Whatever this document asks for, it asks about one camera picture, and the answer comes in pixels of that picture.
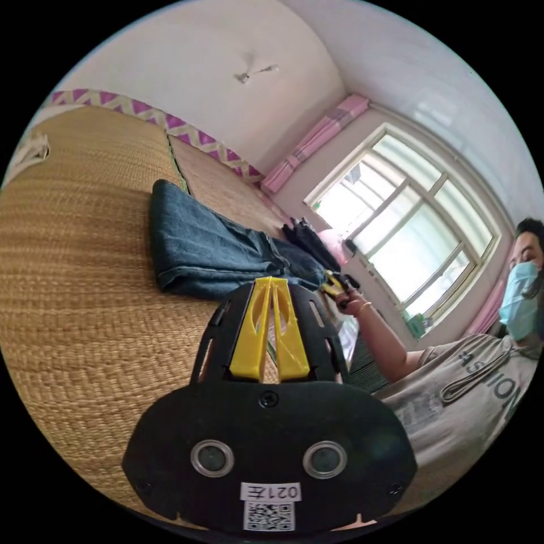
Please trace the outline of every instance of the window frame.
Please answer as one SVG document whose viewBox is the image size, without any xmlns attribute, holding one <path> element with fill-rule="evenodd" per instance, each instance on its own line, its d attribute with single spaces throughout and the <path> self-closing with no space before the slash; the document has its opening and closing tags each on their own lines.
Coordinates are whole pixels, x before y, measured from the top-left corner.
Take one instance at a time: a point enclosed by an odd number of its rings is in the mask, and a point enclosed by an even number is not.
<svg viewBox="0 0 544 544">
<path fill-rule="evenodd" d="M 425 188 L 415 181 L 411 176 L 404 172 L 400 167 L 396 166 L 386 157 L 380 155 L 378 151 L 372 149 L 372 147 L 386 134 L 391 135 L 393 138 L 399 140 L 403 144 L 407 145 L 410 149 L 415 151 L 422 158 L 426 159 L 431 163 L 437 170 L 441 172 L 440 178 L 434 183 L 433 187 L 430 190 L 425 190 Z M 486 266 L 486 263 L 489 261 L 491 255 L 493 254 L 495 248 L 498 245 L 498 242 L 501 238 L 501 234 L 497 231 L 494 226 L 494 222 L 491 219 L 491 214 L 488 210 L 483 208 L 478 202 L 474 200 L 472 195 L 465 186 L 468 185 L 468 182 L 465 179 L 460 178 L 457 174 L 453 173 L 450 168 L 440 159 L 436 159 L 427 153 L 424 144 L 419 143 L 417 139 L 412 139 L 403 134 L 401 129 L 397 129 L 394 125 L 390 123 L 383 124 L 379 129 L 377 129 L 363 144 L 357 149 L 357 151 L 344 162 L 338 169 L 331 173 L 331 176 L 328 179 L 324 180 L 321 186 L 318 186 L 305 200 L 306 204 L 312 209 L 314 205 L 323 198 L 323 196 L 330 190 L 330 188 L 337 184 L 342 183 L 344 187 L 349 189 L 348 183 L 343 183 L 346 175 L 354 168 L 358 163 L 360 163 L 366 154 L 371 154 L 374 158 L 378 158 L 379 161 L 384 163 L 388 168 L 398 172 L 405 179 L 396 187 L 395 191 L 389 195 L 383 203 L 376 208 L 373 213 L 364 221 L 362 221 L 355 229 L 348 232 L 344 238 L 345 241 L 353 240 L 362 230 L 366 228 L 372 221 L 374 221 L 383 210 L 385 210 L 398 195 L 404 191 L 407 187 L 410 187 L 414 190 L 419 196 L 419 201 L 415 204 L 412 209 L 395 225 L 395 227 L 381 240 L 372 250 L 368 253 L 363 253 L 361 250 L 357 249 L 355 251 L 355 256 L 359 259 L 362 265 L 367 269 L 371 276 L 378 280 L 380 286 L 384 289 L 389 299 L 395 306 L 395 309 L 399 313 L 408 308 L 417 298 L 429 288 L 438 278 L 440 278 L 445 269 L 455 260 L 460 252 L 465 252 L 469 265 L 466 269 L 460 274 L 456 281 L 450 286 L 449 289 L 440 297 L 433 306 L 428 308 L 423 314 L 425 318 L 432 318 L 433 320 L 439 319 L 444 313 L 449 311 L 453 306 L 455 301 L 465 292 L 466 287 L 473 281 L 473 279 L 480 273 L 480 271 Z M 376 170 L 372 165 L 364 163 L 368 168 L 374 170 L 379 175 L 382 175 L 378 170 Z M 434 198 L 436 193 L 440 188 L 449 180 L 456 189 L 466 198 L 474 210 L 482 218 L 484 224 L 491 234 L 491 240 L 487 245 L 486 250 L 483 252 L 480 257 L 473 245 L 470 243 L 468 238 L 463 233 L 462 229 L 458 226 L 457 222 L 446 212 L 442 205 Z M 356 195 L 358 198 L 365 203 L 370 209 L 373 209 L 373 206 L 369 206 L 360 195 Z M 375 254 L 381 247 L 383 247 L 387 241 L 389 241 L 413 216 L 414 214 L 423 206 L 429 205 L 444 222 L 444 224 L 452 231 L 455 237 L 460 241 L 455 250 L 449 255 L 446 261 L 421 285 L 414 293 L 412 293 L 404 302 L 400 301 L 399 298 L 395 295 L 393 290 L 389 287 L 384 278 L 380 273 L 374 268 L 370 262 L 370 258 Z"/>
</svg>

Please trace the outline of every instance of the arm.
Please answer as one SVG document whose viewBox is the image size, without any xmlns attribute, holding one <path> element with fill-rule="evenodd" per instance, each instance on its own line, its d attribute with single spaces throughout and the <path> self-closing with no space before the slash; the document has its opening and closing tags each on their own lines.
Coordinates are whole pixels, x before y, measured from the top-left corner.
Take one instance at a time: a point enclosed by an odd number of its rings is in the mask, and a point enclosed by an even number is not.
<svg viewBox="0 0 544 544">
<path fill-rule="evenodd" d="M 340 312 L 354 316 L 359 322 L 361 336 L 374 356 L 384 378 L 394 383 L 414 370 L 421 363 L 423 351 L 406 351 L 406 347 L 389 325 L 357 291 L 339 295 L 336 303 Z"/>
</svg>

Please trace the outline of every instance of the window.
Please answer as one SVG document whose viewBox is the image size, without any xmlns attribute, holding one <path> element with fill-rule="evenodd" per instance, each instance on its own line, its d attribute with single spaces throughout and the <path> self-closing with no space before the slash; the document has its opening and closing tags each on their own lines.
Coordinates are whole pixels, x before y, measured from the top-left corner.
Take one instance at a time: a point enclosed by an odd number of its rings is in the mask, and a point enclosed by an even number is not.
<svg viewBox="0 0 544 544">
<path fill-rule="evenodd" d="M 309 203 L 406 319 L 448 308 L 498 238 L 460 180 L 389 129 Z"/>
</svg>

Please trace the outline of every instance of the surgical face mask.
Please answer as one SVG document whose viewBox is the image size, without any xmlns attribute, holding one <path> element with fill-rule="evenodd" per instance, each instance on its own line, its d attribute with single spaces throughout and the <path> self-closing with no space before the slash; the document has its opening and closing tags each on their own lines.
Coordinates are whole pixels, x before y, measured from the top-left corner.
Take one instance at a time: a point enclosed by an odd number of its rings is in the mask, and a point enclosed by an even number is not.
<svg viewBox="0 0 544 544">
<path fill-rule="evenodd" d="M 538 269 L 534 262 L 522 262 L 508 276 L 499 317 L 515 341 L 523 340 L 536 330 L 537 297 L 526 299 L 523 293 L 529 290 L 537 275 Z"/>
</svg>

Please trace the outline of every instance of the purple zigzag pattern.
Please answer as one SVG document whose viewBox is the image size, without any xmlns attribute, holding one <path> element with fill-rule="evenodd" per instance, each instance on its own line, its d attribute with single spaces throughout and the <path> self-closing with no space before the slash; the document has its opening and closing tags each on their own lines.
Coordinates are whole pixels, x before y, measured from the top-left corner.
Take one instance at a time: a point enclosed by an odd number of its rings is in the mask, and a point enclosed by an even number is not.
<svg viewBox="0 0 544 544">
<path fill-rule="evenodd" d="M 124 108 L 122 104 L 116 103 L 117 98 L 121 98 L 125 102 L 128 101 L 130 103 L 129 112 L 126 111 L 126 108 Z M 169 135 L 174 136 L 180 141 L 196 147 L 197 149 L 210 155 L 218 162 L 225 164 L 232 169 L 239 177 L 249 181 L 252 184 L 258 184 L 264 178 L 264 176 L 255 167 L 251 166 L 232 149 L 229 149 L 224 144 L 218 142 L 212 136 L 209 136 L 202 130 L 197 129 L 183 119 L 163 112 L 161 109 L 154 108 L 153 106 L 141 102 L 140 100 L 132 99 L 128 96 L 123 96 L 108 91 L 74 89 L 71 91 L 56 91 L 52 93 L 49 99 L 45 102 L 44 107 L 64 104 L 98 105 L 113 111 L 134 115 L 135 117 L 149 123 L 162 126 Z M 181 134 L 175 134 L 176 130 L 184 127 L 187 127 L 188 129 L 192 128 L 197 133 L 198 142 L 194 142 L 191 139 L 189 131 L 184 131 Z M 224 152 L 223 155 L 226 156 L 226 160 L 221 159 L 221 153 L 219 152 L 220 150 Z"/>
</svg>

